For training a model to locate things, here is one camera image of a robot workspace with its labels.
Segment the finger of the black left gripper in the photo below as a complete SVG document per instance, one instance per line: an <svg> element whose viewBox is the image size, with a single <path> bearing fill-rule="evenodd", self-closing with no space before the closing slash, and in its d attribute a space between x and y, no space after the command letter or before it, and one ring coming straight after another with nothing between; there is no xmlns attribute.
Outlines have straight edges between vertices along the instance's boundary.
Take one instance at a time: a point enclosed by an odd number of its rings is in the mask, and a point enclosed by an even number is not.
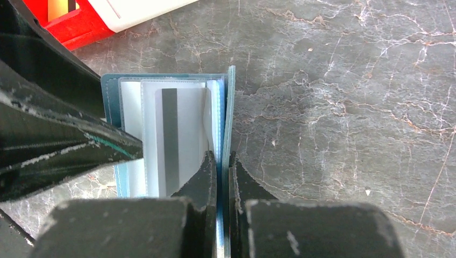
<svg viewBox="0 0 456 258"><path fill-rule="evenodd" d="M1 201L142 158L142 142L45 92L1 63Z"/></svg>
<svg viewBox="0 0 456 258"><path fill-rule="evenodd" d="M100 76L47 32L23 1L1 1L1 61L55 97L105 116Z"/></svg>

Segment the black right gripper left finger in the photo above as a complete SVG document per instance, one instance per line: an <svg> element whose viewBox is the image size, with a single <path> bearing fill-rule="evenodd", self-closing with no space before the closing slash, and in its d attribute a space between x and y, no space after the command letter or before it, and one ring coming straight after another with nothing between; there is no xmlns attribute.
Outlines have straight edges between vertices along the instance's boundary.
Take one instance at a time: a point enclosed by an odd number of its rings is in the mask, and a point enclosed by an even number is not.
<svg viewBox="0 0 456 258"><path fill-rule="evenodd" d="M215 257L216 162L171 197L73 199L58 205L31 257Z"/></svg>

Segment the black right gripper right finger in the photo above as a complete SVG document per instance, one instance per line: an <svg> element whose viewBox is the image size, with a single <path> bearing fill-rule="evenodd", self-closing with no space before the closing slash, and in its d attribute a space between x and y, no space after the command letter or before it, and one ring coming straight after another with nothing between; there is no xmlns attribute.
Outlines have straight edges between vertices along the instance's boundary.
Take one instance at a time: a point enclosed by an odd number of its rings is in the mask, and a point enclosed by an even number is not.
<svg viewBox="0 0 456 258"><path fill-rule="evenodd" d="M388 217L357 202L285 202L235 152L227 173L232 257L403 257Z"/></svg>

